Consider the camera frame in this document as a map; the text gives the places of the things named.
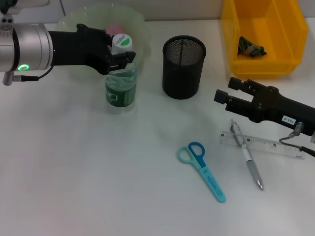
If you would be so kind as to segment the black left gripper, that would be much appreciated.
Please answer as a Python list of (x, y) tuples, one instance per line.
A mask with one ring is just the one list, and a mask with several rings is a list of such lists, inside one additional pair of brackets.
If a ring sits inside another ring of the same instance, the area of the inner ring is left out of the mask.
[(125, 69), (133, 51), (111, 55), (113, 36), (103, 29), (77, 24), (76, 32), (49, 31), (53, 45), (52, 66), (86, 65), (101, 75)]

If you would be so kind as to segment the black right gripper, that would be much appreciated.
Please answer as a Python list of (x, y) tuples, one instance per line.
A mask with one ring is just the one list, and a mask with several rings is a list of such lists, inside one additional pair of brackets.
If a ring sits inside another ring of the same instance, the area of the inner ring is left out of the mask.
[(226, 111), (242, 116), (251, 116), (251, 121), (259, 123), (272, 121), (294, 129), (298, 122), (304, 124), (303, 134), (311, 136), (315, 132), (315, 109), (282, 96), (276, 87), (265, 87), (253, 80), (231, 77), (228, 87), (241, 90), (253, 96), (252, 102), (236, 98), (227, 92), (217, 90), (214, 101), (226, 104)]

